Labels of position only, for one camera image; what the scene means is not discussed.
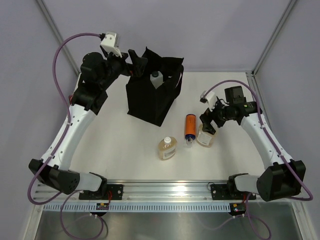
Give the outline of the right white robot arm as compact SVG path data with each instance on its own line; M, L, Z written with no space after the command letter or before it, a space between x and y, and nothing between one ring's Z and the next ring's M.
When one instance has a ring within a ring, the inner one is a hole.
M200 115L202 130L214 135L227 121L236 121L252 140L264 166L260 176L239 173L228 178L226 192L233 199L244 192L259 195L270 202L282 198L294 199L301 193L306 166L295 161L282 148L263 115L256 99L247 101L241 86L224 90L223 103L212 90L204 91L200 102L208 104Z

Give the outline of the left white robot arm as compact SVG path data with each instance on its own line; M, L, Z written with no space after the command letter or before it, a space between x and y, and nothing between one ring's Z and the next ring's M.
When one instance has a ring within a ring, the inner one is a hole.
M41 159L32 159L28 165L36 179L66 195L76 190L90 191L98 200L107 195L105 178L70 170L71 161L86 129L108 98L106 90L120 75L142 76L147 62L132 49L122 56L91 52L83 57L65 122Z

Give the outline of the black canvas bag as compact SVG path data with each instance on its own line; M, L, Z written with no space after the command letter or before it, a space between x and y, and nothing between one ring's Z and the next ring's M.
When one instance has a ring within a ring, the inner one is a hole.
M180 95L184 58L161 57L148 48L142 57L147 59L143 75L130 77L125 86L128 114L160 127L174 100ZM163 83L158 88L151 82L151 74L155 71L163 75Z

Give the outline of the red bottle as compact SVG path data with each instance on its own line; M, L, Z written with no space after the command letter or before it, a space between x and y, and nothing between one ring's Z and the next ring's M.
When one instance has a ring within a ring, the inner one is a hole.
M70 104L70 105L72 105L73 96L74 96L73 94L71 94L71 95L68 96L68 100L69 100L69 104Z

